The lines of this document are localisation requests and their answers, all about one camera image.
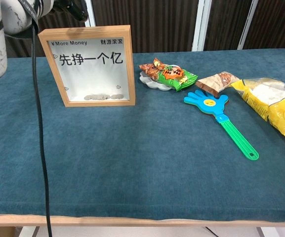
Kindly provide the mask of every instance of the green snack package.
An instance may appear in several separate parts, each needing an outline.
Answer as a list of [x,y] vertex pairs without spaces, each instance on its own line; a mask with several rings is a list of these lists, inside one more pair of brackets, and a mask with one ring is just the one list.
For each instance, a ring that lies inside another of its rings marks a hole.
[[198,78],[197,75],[181,69],[179,66],[164,64],[157,58],[154,59],[153,64],[140,65],[140,69],[150,76],[151,79],[171,86],[176,91],[191,86]]

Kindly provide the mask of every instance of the wooden table edge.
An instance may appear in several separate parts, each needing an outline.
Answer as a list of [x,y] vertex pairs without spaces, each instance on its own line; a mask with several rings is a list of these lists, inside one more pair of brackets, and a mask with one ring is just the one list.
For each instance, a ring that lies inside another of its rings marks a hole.
[[[203,221],[203,220],[148,220],[120,217],[69,217],[51,216],[53,226],[144,226],[144,227],[178,227],[178,226],[254,226],[285,227],[285,222],[268,222],[253,220]],[[0,226],[44,226],[45,216],[38,215],[0,215]]]

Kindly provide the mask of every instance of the toy hand clapper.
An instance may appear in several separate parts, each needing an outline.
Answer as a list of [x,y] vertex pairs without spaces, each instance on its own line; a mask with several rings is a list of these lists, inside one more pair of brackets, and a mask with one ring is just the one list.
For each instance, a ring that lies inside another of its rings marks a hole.
[[227,101],[228,96],[226,95],[221,95],[219,99],[216,99],[213,95],[208,93],[206,95],[201,90],[196,90],[195,93],[189,92],[184,98],[186,104],[196,105],[202,112],[214,115],[217,122],[226,130],[243,154],[250,160],[257,160],[259,158],[258,152],[223,113]]

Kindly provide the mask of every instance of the picture frame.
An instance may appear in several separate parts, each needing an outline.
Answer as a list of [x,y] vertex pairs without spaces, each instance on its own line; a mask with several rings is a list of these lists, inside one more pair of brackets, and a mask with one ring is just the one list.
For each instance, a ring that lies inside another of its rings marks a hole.
[[45,29],[39,39],[66,107],[135,105],[130,25]]

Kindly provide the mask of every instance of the wooden frame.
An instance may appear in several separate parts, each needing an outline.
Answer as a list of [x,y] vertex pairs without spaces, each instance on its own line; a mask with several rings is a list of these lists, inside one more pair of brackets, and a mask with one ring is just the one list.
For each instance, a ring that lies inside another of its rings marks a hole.
[[[81,40],[81,39],[96,39],[96,38],[120,38],[120,37],[123,38],[127,78],[128,78],[129,100],[70,101],[48,41]],[[41,41],[44,53],[47,57],[54,79],[57,83],[63,103],[66,107],[135,105],[135,87],[134,87],[130,25],[45,29],[41,33],[39,33],[39,39]]]
[[[0,226],[45,226],[45,216],[37,215],[0,215]],[[120,217],[69,217],[51,216],[53,226],[254,226],[254,227],[285,227],[285,222],[268,222],[253,220],[238,221],[202,221],[202,220],[146,220]]]

